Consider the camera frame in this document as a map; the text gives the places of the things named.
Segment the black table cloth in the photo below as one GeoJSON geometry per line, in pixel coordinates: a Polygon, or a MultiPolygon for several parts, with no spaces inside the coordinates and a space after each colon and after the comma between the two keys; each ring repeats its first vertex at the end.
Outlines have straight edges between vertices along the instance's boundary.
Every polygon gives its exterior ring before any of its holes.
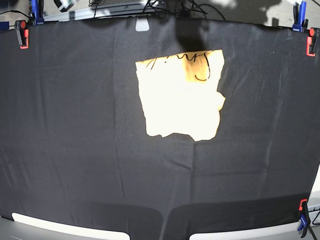
{"type": "Polygon", "coordinates": [[[0,34],[0,214],[133,240],[298,220],[320,164],[320,57],[307,35],[207,19],[133,17],[0,34]],[[149,136],[136,62],[222,50],[211,140],[149,136]]]}

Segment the red black clamp far left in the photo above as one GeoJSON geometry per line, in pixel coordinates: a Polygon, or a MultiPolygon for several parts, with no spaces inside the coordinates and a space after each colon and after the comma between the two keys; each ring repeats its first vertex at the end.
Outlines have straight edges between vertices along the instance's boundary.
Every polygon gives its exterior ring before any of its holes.
{"type": "Polygon", "coordinates": [[[29,48],[29,30],[25,20],[17,20],[14,23],[14,29],[17,35],[18,44],[20,49],[29,48]]]}

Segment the blue clamp far right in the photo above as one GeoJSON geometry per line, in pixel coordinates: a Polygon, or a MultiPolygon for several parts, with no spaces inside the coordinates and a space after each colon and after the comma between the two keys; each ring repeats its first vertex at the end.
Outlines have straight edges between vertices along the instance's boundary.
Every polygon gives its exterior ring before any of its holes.
{"type": "Polygon", "coordinates": [[[307,3],[305,1],[293,4],[293,18],[294,23],[292,30],[295,32],[304,33],[308,29],[308,20],[305,18],[307,3]]]}

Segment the red black clamp near right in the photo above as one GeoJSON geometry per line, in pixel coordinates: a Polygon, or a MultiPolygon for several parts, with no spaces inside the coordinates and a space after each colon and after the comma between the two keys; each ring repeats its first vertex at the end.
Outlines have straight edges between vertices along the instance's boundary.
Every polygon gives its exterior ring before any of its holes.
{"type": "Polygon", "coordinates": [[[299,205],[299,218],[300,218],[300,215],[305,215],[306,220],[307,220],[307,229],[306,229],[306,231],[299,232],[299,233],[301,233],[301,236],[300,236],[301,238],[304,238],[307,235],[308,228],[310,227],[310,223],[311,223],[307,203],[308,203],[308,199],[304,198],[304,199],[302,199],[300,201],[300,205],[299,205]]]}

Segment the blue clamp far left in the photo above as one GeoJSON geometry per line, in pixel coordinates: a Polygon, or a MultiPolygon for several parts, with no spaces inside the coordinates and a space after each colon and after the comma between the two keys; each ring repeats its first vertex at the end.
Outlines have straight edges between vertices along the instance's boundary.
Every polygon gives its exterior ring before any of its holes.
{"type": "Polygon", "coordinates": [[[29,0],[29,19],[33,26],[44,24],[44,0],[29,0]]]}

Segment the red black clamp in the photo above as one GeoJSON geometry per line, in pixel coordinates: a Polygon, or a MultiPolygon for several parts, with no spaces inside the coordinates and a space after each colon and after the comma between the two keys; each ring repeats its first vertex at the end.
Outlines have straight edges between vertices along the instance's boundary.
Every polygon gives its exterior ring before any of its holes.
{"type": "Polygon", "coordinates": [[[17,35],[18,44],[20,49],[29,48],[29,30],[25,20],[17,20],[14,23],[14,29],[17,35]]]}
{"type": "Polygon", "coordinates": [[[320,29],[319,28],[310,28],[309,35],[307,37],[306,42],[306,55],[309,57],[314,57],[316,55],[316,44],[317,39],[320,35],[320,29]]]}
{"type": "Polygon", "coordinates": [[[307,220],[307,229],[306,229],[306,231],[299,232],[299,233],[301,233],[301,236],[300,236],[301,238],[304,238],[307,235],[308,228],[310,227],[310,223],[311,223],[307,203],[308,203],[308,199],[304,198],[304,199],[302,199],[300,201],[300,205],[299,205],[299,218],[300,218],[300,215],[305,215],[306,220],[307,220]]]}

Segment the blue clamp near right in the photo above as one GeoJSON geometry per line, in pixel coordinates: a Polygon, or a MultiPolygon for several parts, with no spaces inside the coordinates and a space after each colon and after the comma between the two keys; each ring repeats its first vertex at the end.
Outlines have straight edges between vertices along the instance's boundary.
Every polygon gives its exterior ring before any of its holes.
{"type": "Polygon", "coordinates": [[[298,232],[305,232],[307,230],[307,225],[308,225],[308,222],[307,222],[305,215],[301,214],[299,217],[299,220],[300,220],[300,224],[297,228],[297,231],[298,232]]]}

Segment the blue clamp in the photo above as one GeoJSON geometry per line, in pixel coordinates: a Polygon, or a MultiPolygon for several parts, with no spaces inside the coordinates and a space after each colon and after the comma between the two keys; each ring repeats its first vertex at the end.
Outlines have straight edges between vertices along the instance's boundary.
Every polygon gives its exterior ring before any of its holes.
{"type": "Polygon", "coordinates": [[[29,0],[29,19],[33,26],[44,24],[44,0],[29,0]]]}
{"type": "Polygon", "coordinates": [[[305,18],[307,3],[305,1],[293,4],[293,18],[294,23],[292,30],[295,32],[304,33],[308,29],[308,20],[305,18]]]}
{"type": "Polygon", "coordinates": [[[299,217],[299,220],[300,220],[300,224],[297,228],[297,231],[298,232],[305,232],[307,230],[307,225],[308,225],[308,222],[307,222],[305,215],[301,214],[299,217]]]}

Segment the yellow t-shirt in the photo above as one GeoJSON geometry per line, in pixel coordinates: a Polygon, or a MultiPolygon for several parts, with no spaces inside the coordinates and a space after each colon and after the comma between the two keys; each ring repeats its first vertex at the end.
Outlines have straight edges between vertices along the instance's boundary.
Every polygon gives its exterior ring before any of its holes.
{"type": "Polygon", "coordinates": [[[226,98],[218,91],[225,65],[221,49],[182,52],[137,61],[138,94],[146,133],[213,139],[226,98]]]}

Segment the red black clamp far right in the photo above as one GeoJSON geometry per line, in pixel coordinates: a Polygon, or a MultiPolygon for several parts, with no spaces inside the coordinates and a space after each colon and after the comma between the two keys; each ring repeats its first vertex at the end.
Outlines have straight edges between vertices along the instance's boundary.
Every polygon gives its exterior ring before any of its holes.
{"type": "Polygon", "coordinates": [[[320,35],[320,29],[319,28],[310,28],[309,35],[307,37],[306,42],[306,55],[309,57],[314,57],[316,55],[316,44],[317,39],[320,35]]]}

